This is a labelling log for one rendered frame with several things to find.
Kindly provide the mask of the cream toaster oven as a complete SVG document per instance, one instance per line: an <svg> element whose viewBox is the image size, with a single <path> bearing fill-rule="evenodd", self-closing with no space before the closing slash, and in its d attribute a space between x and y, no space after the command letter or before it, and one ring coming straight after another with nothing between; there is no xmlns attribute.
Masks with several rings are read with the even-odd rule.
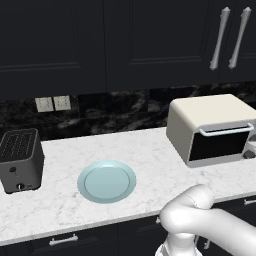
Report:
<svg viewBox="0 0 256 256"><path fill-rule="evenodd" d="M199 129L218 131L254 126L248 132L248 138L241 154L214 157L190 161L190 152L194 135ZM256 110L232 94L179 98L169 105L166 136L182 158L190 167L202 167L219 163L240 161L247 151L249 138L256 134Z"/></svg>

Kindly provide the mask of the toaster oven glass door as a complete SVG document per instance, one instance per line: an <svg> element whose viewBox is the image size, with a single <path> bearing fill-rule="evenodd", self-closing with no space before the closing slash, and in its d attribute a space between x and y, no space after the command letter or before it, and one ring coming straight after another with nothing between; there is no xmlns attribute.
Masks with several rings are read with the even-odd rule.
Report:
<svg viewBox="0 0 256 256"><path fill-rule="evenodd" d="M201 133L194 135L190 161L209 159L214 157L241 154L249 133L235 133L219 136L203 136Z"/></svg>

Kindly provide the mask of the black upper cupboard door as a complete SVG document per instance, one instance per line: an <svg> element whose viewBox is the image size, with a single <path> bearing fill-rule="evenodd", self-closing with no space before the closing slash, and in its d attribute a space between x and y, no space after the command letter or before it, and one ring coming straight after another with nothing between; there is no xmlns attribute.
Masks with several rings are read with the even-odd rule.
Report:
<svg viewBox="0 0 256 256"><path fill-rule="evenodd" d="M0 0L0 100L105 90L102 0Z"/></svg>
<svg viewBox="0 0 256 256"><path fill-rule="evenodd" d="M234 0L103 0L107 90L215 83L221 15Z"/></svg>
<svg viewBox="0 0 256 256"><path fill-rule="evenodd" d="M236 44L241 14L246 7L250 7L252 12L243 35L237 65L230 69L229 60ZM225 32L225 44L221 50L218 81L228 83L253 80L256 80L256 0L234 0Z"/></svg>

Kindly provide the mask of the black two-slot toaster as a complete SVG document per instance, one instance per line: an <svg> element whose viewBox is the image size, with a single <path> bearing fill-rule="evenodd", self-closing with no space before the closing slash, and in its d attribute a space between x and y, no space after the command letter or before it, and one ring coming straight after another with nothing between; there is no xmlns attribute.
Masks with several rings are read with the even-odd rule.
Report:
<svg viewBox="0 0 256 256"><path fill-rule="evenodd" d="M44 153L38 130L12 130L0 142L0 182L6 194L41 186Z"/></svg>

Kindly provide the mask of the light blue plate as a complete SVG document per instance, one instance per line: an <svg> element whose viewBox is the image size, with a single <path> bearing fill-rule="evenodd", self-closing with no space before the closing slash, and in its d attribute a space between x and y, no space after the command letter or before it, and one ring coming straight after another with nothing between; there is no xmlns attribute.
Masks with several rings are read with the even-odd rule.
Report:
<svg viewBox="0 0 256 256"><path fill-rule="evenodd" d="M87 200L110 204L127 198L136 187L136 175L125 163L115 160L97 161L79 175L77 188Z"/></svg>

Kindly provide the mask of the black drawer front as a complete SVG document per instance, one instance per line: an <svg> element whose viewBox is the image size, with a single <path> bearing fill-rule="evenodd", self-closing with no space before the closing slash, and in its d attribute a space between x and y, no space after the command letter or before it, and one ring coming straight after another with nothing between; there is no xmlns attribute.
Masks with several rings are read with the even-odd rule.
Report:
<svg viewBox="0 0 256 256"><path fill-rule="evenodd" d="M256 227L256 203L244 205L244 199L253 200L256 199L256 195L224 202L218 202L213 205L213 208L225 210L230 214Z"/></svg>
<svg viewBox="0 0 256 256"><path fill-rule="evenodd" d="M167 231L156 223L157 216L118 224L119 256L155 256Z"/></svg>
<svg viewBox="0 0 256 256"><path fill-rule="evenodd" d="M31 256L103 256L117 254L117 225L105 225L29 242Z"/></svg>

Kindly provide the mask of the white wall outlet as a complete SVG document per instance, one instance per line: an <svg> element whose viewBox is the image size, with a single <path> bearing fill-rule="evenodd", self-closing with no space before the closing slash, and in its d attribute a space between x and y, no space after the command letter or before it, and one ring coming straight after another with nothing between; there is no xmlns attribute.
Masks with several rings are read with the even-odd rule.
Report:
<svg viewBox="0 0 256 256"><path fill-rule="evenodd" d="M36 98L35 102L36 102L37 110L40 113L52 112L54 110L51 97Z"/></svg>
<svg viewBox="0 0 256 256"><path fill-rule="evenodd" d="M55 96L54 105L57 111L70 110L70 98L68 96Z"/></svg>

